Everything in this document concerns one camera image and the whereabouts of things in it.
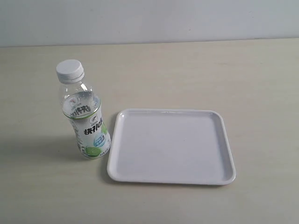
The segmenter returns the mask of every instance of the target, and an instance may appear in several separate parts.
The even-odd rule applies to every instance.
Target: table
[[[110,133],[126,108],[222,115],[237,171],[223,187],[117,183],[86,160],[55,73],[78,59]],[[299,222],[299,39],[0,49],[0,223]]]

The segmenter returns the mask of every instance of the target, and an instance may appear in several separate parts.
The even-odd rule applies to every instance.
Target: square plastic tray
[[[120,112],[107,171],[121,182],[225,185],[235,179],[222,117],[199,110]]]

